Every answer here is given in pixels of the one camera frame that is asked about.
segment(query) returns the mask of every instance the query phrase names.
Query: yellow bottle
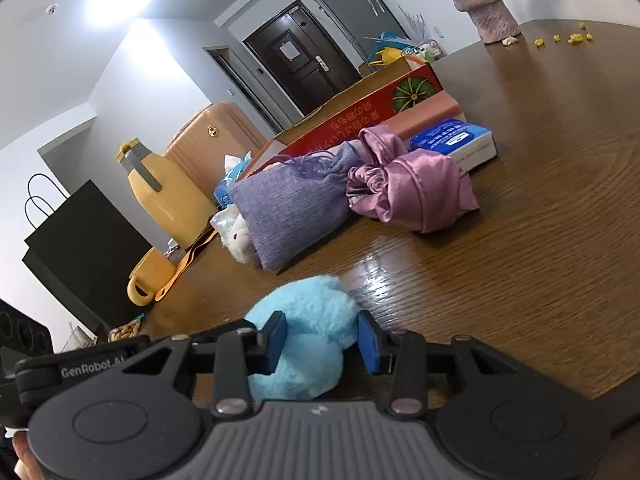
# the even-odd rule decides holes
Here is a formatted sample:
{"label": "yellow bottle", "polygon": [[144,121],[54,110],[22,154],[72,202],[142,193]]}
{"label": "yellow bottle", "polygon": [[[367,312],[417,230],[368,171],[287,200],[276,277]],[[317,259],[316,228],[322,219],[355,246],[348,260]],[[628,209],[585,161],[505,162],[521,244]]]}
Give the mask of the yellow bottle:
{"label": "yellow bottle", "polygon": [[184,249],[218,211],[177,164],[151,152],[139,139],[123,144],[116,161],[129,173],[140,205]]}

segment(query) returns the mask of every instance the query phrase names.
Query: light blue plush toy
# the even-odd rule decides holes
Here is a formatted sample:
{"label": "light blue plush toy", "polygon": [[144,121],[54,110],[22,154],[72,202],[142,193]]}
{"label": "light blue plush toy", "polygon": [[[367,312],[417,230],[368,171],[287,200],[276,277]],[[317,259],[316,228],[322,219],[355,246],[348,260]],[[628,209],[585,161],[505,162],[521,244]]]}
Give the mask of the light blue plush toy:
{"label": "light blue plush toy", "polygon": [[287,316],[287,341],[274,374],[249,377],[254,399],[305,400],[331,390],[342,351],[356,341],[356,302],[338,278],[315,276],[277,288],[245,318],[261,329],[275,310]]}

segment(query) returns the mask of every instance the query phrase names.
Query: wooden table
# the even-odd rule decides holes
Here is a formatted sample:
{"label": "wooden table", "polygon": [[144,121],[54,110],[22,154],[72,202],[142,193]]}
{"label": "wooden table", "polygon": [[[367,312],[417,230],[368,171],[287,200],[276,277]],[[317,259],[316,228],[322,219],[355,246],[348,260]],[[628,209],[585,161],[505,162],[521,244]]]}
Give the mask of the wooden table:
{"label": "wooden table", "polygon": [[[278,275],[237,264],[216,240],[147,331],[196,332],[278,285],[336,274],[383,325],[433,342],[471,333],[587,397],[640,372],[640,29],[586,23],[593,42],[567,43],[577,22],[537,21],[519,44],[435,63],[497,141],[499,158],[472,172],[479,212],[429,236],[355,219]],[[382,390],[354,374],[357,394]],[[353,395],[353,382],[336,395]],[[638,428],[627,435],[640,446]],[[629,474],[640,470],[628,458]]]}

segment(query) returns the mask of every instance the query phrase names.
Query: green pumpkin illustration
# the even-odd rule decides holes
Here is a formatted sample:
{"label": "green pumpkin illustration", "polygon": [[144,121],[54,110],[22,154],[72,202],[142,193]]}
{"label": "green pumpkin illustration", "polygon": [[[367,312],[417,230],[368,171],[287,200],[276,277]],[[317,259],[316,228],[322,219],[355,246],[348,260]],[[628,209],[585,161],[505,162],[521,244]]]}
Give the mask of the green pumpkin illustration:
{"label": "green pumpkin illustration", "polygon": [[433,85],[423,77],[408,77],[394,90],[394,111],[396,114],[413,108],[436,93]]}

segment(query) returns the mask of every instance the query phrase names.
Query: purple drawstring bag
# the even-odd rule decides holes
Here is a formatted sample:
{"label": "purple drawstring bag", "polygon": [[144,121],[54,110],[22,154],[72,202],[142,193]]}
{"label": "purple drawstring bag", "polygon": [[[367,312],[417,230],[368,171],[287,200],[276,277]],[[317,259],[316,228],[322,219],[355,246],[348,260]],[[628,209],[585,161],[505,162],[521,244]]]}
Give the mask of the purple drawstring bag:
{"label": "purple drawstring bag", "polygon": [[229,187],[263,268],[281,269],[346,221],[351,215],[347,173],[361,164],[354,147],[344,142],[335,155],[291,158]]}
{"label": "purple drawstring bag", "polygon": [[450,156],[407,148],[388,126],[364,128],[365,165],[347,181],[351,209],[363,216],[431,233],[478,209],[471,179]]}

